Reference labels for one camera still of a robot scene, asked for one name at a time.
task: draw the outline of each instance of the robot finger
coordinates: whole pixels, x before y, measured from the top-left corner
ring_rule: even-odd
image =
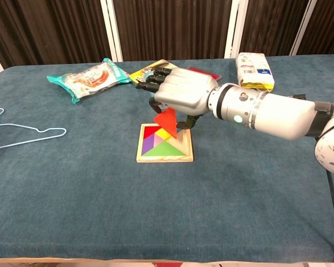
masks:
[[[161,105],[162,103],[161,102],[158,102],[156,101],[156,99],[154,97],[151,97],[149,99],[149,104],[150,104],[150,107],[152,107],[152,109],[156,112],[156,113],[161,113],[162,110],[161,108],[159,107],[159,105]]]
[[[199,119],[199,116],[191,116],[191,115],[187,115],[187,120],[186,121],[180,121],[177,123],[177,128],[178,129],[192,129],[195,126],[195,123],[197,122],[197,119]]]
[[[145,91],[149,91],[151,93],[155,93],[160,88],[160,85],[156,83],[148,83],[148,82],[139,82],[136,86],[137,89],[142,89]]]
[[[166,76],[162,75],[150,75],[149,77],[146,78],[146,82],[155,82],[158,83],[159,85],[165,81]]]
[[[171,73],[172,69],[170,68],[157,68],[154,71],[154,75],[167,76]]]

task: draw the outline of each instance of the red triangle piece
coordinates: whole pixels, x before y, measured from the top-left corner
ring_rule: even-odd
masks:
[[[150,135],[154,134],[156,131],[161,129],[160,126],[146,126],[144,131],[144,139],[149,137]]]
[[[162,111],[154,118],[154,121],[174,138],[177,138],[176,111],[173,108],[169,107]]]

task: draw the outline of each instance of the blue hanger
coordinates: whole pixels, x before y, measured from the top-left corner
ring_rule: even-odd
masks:
[[[0,108],[0,115],[2,113],[4,113],[5,110],[3,108]],[[4,145],[4,146],[0,146],[0,149],[3,149],[5,147],[10,147],[10,146],[17,146],[17,145],[22,145],[22,144],[27,144],[27,143],[32,143],[32,142],[37,142],[37,141],[42,141],[42,140],[46,140],[46,139],[52,139],[52,138],[58,138],[61,137],[63,135],[65,135],[67,133],[67,130],[65,128],[48,128],[44,131],[40,131],[37,128],[34,127],[29,127],[29,126],[25,126],[25,125],[19,125],[19,124],[13,124],[13,123],[3,123],[0,124],[0,126],[16,126],[16,127],[21,127],[21,128],[26,128],[26,129],[31,129],[31,130],[35,130],[38,133],[44,133],[44,132],[48,132],[51,130],[62,130],[63,133],[59,134],[59,135],[54,135],[54,136],[49,136],[49,137],[43,137],[43,138],[38,138],[38,139],[33,139],[33,140],[28,140],[28,141],[23,141],[23,142],[18,142],[18,143],[14,143],[14,144],[10,144],[10,145]]]

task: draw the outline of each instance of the table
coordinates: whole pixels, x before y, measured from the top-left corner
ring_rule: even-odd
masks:
[[[334,55],[268,62],[274,93],[334,102]],[[132,73],[149,63],[119,65]],[[172,63],[237,82],[233,59]],[[46,80],[93,65],[0,73],[0,123],[68,130],[0,150],[0,258],[334,260],[332,203],[314,139],[287,141],[209,113],[192,130],[194,162],[138,164],[140,125],[155,116],[148,92],[119,85],[74,105]],[[36,136],[0,128],[0,144]]]

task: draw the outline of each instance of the brown curtain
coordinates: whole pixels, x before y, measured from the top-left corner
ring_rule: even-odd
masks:
[[[334,0],[317,1],[297,54],[334,54]]]
[[[231,0],[115,0],[124,61],[222,58]]]
[[[240,52],[289,55],[308,0],[249,0]]]
[[[110,57],[99,0],[0,0],[0,63],[100,62]]]

